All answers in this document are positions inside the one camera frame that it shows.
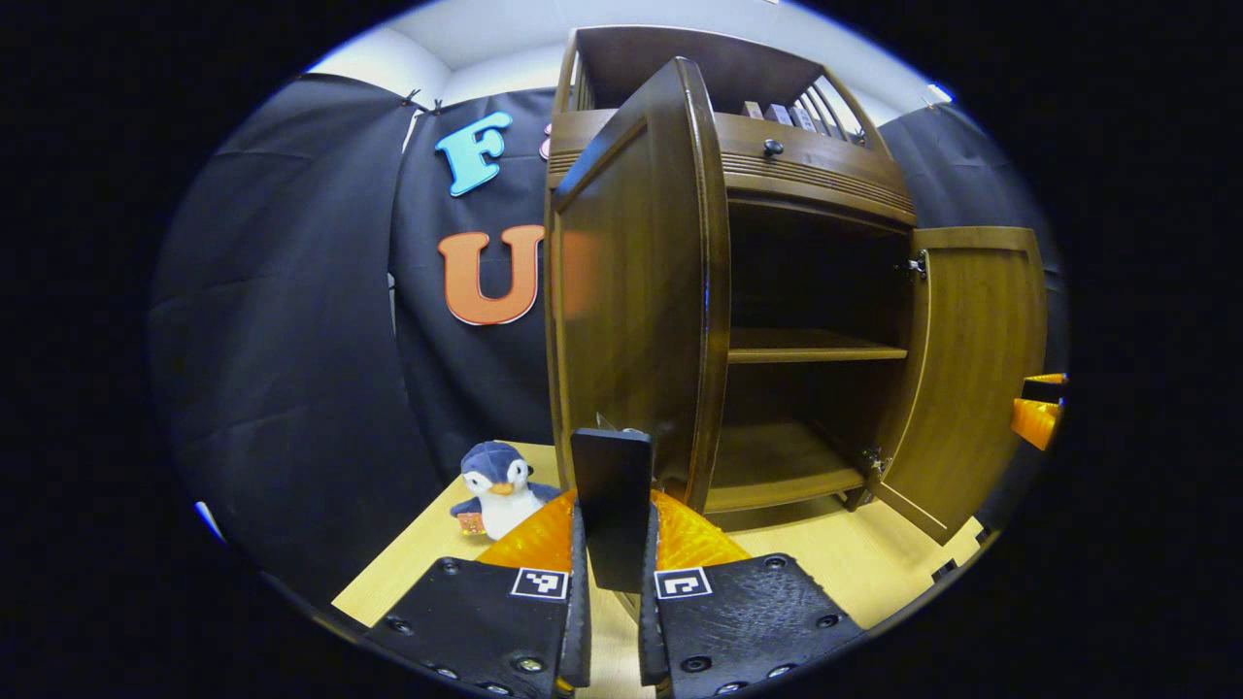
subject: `letter u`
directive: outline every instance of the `letter u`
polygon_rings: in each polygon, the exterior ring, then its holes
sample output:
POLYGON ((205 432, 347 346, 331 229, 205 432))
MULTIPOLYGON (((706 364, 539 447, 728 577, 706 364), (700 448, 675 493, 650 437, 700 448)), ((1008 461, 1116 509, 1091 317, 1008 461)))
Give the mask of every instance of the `letter u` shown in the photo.
POLYGON ((510 245, 512 284, 501 299, 484 296, 479 286, 480 252, 487 248, 486 233, 459 233, 436 246, 445 256, 445 303, 464 323, 503 325, 527 313, 536 303, 539 289, 537 250, 543 240, 542 225, 520 225, 501 233, 510 245))

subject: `open cabinet door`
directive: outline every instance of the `open cabinet door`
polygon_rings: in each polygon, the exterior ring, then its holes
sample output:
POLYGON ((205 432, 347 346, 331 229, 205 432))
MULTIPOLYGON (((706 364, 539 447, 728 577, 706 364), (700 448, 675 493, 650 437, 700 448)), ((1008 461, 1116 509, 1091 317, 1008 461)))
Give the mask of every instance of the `open cabinet door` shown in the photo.
POLYGON ((725 402, 730 231, 694 62, 674 58, 622 104, 552 193, 547 224, 563 481, 574 483, 569 435, 599 415, 651 435, 665 491, 702 510, 725 402))
POLYGON ((926 279, 914 275, 901 408, 881 428, 883 469, 868 489, 946 544, 997 485, 1018 435, 1013 400, 1040 373, 1044 271, 1030 229, 916 229, 926 279))

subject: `light wood floor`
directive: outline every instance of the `light wood floor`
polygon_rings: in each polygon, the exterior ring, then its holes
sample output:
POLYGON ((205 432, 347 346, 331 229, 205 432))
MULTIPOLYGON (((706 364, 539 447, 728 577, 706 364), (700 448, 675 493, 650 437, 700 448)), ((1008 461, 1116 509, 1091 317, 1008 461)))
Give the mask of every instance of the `light wood floor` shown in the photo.
MULTIPOLYGON (((536 468, 556 474, 553 448, 513 445, 536 468)), ((441 556, 474 560, 491 545, 461 534, 449 507, 470 498, 461 479, 440 496, 333 599, 333 606, 370 627, 441 556)), ((981 525, 970 520, 945 546, 876 500, 848 512, 833 496, 763 511, 709 517, 752 556, 783 552, 819 582, 863 628, 870 628, 919 597, 932 572, 948 560, 962 565, 977 550, 981 525)), ((639 684, 638 627, 617 595, 592 583, 592 685, 582 699, 655 697, 639 684)))

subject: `penguin plush toy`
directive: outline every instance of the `penguin plush toy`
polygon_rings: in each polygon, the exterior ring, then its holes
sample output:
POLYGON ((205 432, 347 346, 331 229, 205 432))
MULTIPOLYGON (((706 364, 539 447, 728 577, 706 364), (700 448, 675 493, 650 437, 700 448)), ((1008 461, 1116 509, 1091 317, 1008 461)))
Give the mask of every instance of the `penguin plush toy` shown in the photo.
POLYGON ((534 469, 517 449, 501 442, 476 444, 462 456, 461 466, 466 489, 475 496, 449 512, 479 512, 484 531, 493 541, 561 495, 557 488, 528 481, 534 469))

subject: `letter f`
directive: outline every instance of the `letter f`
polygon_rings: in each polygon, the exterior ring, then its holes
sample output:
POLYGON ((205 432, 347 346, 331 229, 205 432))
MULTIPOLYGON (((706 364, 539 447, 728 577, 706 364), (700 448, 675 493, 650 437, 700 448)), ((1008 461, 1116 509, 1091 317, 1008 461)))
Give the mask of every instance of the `letter f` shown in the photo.
POLYGON ((484 153, 497 158, 505 152, 505 139, 496 129, 505 128, 511 123, 513 123, 513 117, 507 112, 492 112, 436 143, 436 150, 444 150, 445 157, 449 158, 449 169, 454 173, 454 183, 449 187, 449 194, 461 197, 501 172, 501 165, 484 160, 484 153))

